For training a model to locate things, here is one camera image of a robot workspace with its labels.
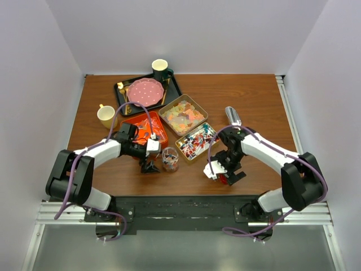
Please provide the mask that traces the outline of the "red jar lid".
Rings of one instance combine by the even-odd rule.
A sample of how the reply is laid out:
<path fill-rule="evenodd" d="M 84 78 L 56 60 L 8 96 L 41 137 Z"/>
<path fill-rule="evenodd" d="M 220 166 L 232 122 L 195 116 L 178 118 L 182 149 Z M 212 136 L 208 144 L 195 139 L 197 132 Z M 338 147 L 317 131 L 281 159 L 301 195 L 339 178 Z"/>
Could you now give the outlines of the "red jar lid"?
<path fill-rule="evenodd" d="M 221 183 L 228 185 L 228 180 L 223 174 L 219 174 L 218 179 L 221 181 Z"/>

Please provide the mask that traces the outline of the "clear glass jar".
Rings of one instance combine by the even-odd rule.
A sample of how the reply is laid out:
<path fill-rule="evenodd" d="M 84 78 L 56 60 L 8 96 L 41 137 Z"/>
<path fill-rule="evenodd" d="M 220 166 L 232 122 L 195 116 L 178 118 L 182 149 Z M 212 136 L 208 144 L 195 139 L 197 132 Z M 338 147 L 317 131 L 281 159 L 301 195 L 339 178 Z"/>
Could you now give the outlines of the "clear glass jar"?
<path fill-rule="evenodd" d="M 162 153 L 162 165 L 167 172 L 175 172 L 179 168 L 179 155 L 173 147 L 166 147 Z"/>

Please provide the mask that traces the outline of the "orange box of lollipops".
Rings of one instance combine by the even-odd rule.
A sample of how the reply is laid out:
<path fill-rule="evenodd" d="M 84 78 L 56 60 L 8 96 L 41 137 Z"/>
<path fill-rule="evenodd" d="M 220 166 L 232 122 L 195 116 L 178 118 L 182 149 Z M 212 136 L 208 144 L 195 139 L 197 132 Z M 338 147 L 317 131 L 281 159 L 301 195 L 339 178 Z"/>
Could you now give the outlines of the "orange box of lollipops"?
<path fill-rule="evenodd" d="M 168 147 L 168 135 L 162 125 L 158 113 L 155 111 L 151 111 L 149 112 L 149 115 L 151 117 L 153 131 L 155 132 L 155 134 L 157 135 L 157 139 L 161 143 L 161 148 Z M 121 122 L 121 124 L 123 123 L 133 124 L 138 127 L 138 135 L 135 137 L 135 140 L 133 140 L 133 142 L 139 143 L 141 145 L 145 145 L 147 143 L 147 140 L 150 138 L 151 135 L 151 128 L 146 113 L 126 119 Z"/>

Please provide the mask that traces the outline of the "gold tin of candies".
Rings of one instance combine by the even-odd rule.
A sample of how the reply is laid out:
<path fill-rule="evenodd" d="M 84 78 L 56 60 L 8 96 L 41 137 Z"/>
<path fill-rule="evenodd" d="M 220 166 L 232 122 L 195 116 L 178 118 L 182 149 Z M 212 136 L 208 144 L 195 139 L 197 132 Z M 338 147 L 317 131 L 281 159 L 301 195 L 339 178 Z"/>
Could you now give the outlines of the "gold tin of candies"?
<path fill-rule="evenodd" d="M 192 163 L 208 151 L 216 131 L 207 123 L 202 123 L 175 142 L 186 162 Z"/>

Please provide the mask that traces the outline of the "silver metal scoop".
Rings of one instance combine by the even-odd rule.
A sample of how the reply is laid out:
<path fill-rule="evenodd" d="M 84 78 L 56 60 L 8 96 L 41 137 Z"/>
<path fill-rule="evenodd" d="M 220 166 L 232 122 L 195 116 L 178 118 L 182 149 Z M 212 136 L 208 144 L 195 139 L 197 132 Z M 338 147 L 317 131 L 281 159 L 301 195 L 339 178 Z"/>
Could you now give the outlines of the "silver metal scoop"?
<path fill-rule="evenodd" d="M 237 113 L 237 111 L 233 107 L 227 106 L 225 108 L 225 113 L 226 113 L 226 116 L 228 118 L 228 122 L 230 123 L 230 125 L 232 125 L 232 126 L 241 126 L 242 125 L 241 118 L 240 118 L 239 114 Z"/>

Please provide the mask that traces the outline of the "gold tin of gummies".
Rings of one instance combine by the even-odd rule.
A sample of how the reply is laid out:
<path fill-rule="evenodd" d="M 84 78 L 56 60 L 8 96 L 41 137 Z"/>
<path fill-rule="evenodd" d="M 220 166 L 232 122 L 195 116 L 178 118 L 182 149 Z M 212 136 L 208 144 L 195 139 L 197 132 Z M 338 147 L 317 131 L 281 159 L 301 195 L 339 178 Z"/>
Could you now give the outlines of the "gold tin of gummies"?
<path fill-rule="evenodd" d="M 187 94 L 181 95 L 160 109 L 159 115 L 180 137 L 208 119 L 208 113 Z"/>

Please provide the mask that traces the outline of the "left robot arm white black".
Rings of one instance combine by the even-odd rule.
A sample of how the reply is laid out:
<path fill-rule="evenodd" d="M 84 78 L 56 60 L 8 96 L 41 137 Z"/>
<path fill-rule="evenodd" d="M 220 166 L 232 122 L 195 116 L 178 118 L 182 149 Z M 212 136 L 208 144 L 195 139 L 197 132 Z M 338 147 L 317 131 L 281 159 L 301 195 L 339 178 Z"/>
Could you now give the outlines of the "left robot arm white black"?
<path fill-rule="evenodd" d="M 142 173 L 156 173 L 159 169 L 148 161 L 151 154 L 161 152 L 161 143 L 152 132 L 145 144 L 135 142 L 137 126 L 129 123 L 110 133 L 100 142 L 76 151 L 58 153 L 46 184 L 46 194 L 62 201 L 55 215 L 58 219 L 68 204 L 91 208 L 103 221 L 112 221 L 117 215 L 114 196 L 93 187 L 94 169 L 120 156 L 139 159 Z"/>

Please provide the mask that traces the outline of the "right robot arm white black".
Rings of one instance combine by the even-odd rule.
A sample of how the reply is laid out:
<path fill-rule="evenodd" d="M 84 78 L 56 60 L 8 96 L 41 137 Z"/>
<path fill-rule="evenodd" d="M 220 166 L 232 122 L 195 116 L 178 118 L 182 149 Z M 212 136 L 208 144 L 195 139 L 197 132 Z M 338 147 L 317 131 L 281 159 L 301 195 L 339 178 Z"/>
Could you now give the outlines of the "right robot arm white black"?
<path fill-rule="evenodd" d="M 226 184 L 233 185 L 245 177 L 244 172 L 237 172 L 245 156 L 258 159 L 281 177 L 279 189 L 267 191 L 243 205 L 240 209 L 242 215 L 263 222 L 275 210 L 289 207 L 294 211 L 302 211 L 325 198 L 328 186 L 311 153 L 301 155 L 288 151 L 266 140 L 256 131 L 238 125 L 224 127 L 214 138 L 219 138 L 227 148 L 208 156 L 203 170 L 207 178 L 223 178 Z"/>

